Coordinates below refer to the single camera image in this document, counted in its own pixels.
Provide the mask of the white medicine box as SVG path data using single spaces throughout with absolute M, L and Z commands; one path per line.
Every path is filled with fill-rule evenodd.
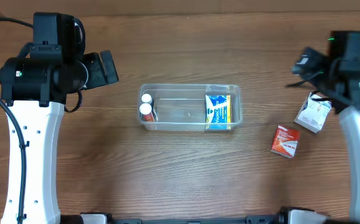
M 317 101 L 321 99 L 317 94 L 311 92 L 303 102 L 294 122 L 310 131 L 320 132 L 324 126 L 327 115 L 332 109 L 330 101 Z

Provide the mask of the clear plastic container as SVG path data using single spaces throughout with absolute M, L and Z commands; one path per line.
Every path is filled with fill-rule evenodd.
M 230 131 L 243 120 L 242 95 L 237 85 L 221 84 L 157 84 L 141 85 L 145 93 L 154 98 L 154 122 L 146 122 L 138 110 L 139 122 L 148 130 L 160 131 Z M 230 130 L 206 129 L 206 95 L 230 95 L 232 122 Z

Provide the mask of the dark bottle white cap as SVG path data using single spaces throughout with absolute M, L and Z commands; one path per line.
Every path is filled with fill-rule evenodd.
M 148 103 L 150 104 L 152 107 L 154 106 L 154 98 L 148 94 L 148 93 L 145 93 L 141 96 L 141 102 L 142 103 Z

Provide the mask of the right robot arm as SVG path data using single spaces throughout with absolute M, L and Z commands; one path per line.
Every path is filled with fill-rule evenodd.
M 307 47 L 292 72 L 332 103 L 348 145 L 351 200 L 348 223 L 360 223 L 360 31 L 331 32 L 328 54 Z

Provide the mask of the blue yellow VapoDrops box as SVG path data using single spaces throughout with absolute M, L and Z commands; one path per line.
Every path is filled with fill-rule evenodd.
M 232 106 L 230 95 L 206 95 L 206 129 L 230 130 Z

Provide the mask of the orange tube white cap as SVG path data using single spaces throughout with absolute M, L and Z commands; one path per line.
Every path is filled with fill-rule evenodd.
M 143 103 L 139 107 L 141 118 L 146 122 L 154 122 L 153 108 L 149 103 Z

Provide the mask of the red orange small box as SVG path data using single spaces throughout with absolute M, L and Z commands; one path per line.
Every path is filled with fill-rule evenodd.
M 295 156 L 299 139 L 300 132 L 298 130 L 278 125 L 270 151 L 291 159 Z

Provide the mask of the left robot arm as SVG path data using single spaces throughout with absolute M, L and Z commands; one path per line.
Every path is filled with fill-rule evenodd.
M 60 223 L 57 142 L 69 94 L 118 81 L 110 51 L 85 52 L 74 16 L 37 12 L 33 40 L 0 69 L 9 124 L 9 182 L 3 223 Z

